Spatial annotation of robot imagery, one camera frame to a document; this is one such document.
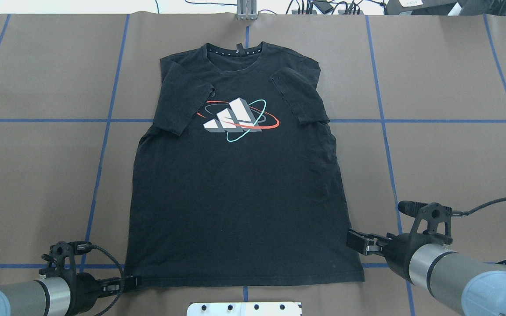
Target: graphic print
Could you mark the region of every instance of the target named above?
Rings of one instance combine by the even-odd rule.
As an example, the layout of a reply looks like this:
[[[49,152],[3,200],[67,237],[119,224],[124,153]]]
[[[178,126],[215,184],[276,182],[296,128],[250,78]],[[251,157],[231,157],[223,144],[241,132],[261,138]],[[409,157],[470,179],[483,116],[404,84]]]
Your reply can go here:
[[[252,105],[263,103],[263,109],[259,110]],[[208,122],[204,123],[204,129],[211,133],[226,133],[225,138],[228,142],[236,142],[249,132],[261,132],[264,129],[277,128],[281,122],[274,115],[266,112],[267,102],[259,99],[247,104],[242,98],[237,98],[231,102],[224,101],[207,101],[204,111],[210,115],[215,115]],[[198,116],[208,119],[206,116],[197,113]],[[259,123],[267,122],[267,116],[275,121],[270,126],[260,126]],[[240,133],[237,138],[230,139],[230,133]]]

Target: metal clamp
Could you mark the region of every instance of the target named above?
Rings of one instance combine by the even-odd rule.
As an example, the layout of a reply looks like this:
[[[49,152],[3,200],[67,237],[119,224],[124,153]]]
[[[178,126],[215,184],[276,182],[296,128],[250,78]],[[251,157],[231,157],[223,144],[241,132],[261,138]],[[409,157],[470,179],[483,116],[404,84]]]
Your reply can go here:
[[[257,0],[237,0],[238,20],[257,20]]]

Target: folded sleeve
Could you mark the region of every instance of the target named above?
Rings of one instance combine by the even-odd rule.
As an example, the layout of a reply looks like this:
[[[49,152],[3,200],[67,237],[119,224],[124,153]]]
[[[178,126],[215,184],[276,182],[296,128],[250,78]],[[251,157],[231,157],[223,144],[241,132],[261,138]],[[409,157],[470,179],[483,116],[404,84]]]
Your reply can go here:
[[[176,62],[161,59],[161,92],[153,126],[177,136],[213,94],[209,82],[197,78]]]
[[[317,91],[320,68],[306,58],[295,68],[284,67],[271,75],[271,80],[287,102],[300,124],[329,122],[323,101]]]

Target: t-shirt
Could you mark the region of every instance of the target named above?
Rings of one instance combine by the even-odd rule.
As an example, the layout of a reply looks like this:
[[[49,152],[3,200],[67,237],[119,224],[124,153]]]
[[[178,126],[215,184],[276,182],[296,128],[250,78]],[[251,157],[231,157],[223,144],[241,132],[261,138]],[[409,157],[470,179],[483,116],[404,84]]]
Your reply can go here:
[[[148,286],[363,281],[316,91],[318,63],[262,42],[161,59],[134,162],[126,274]]]

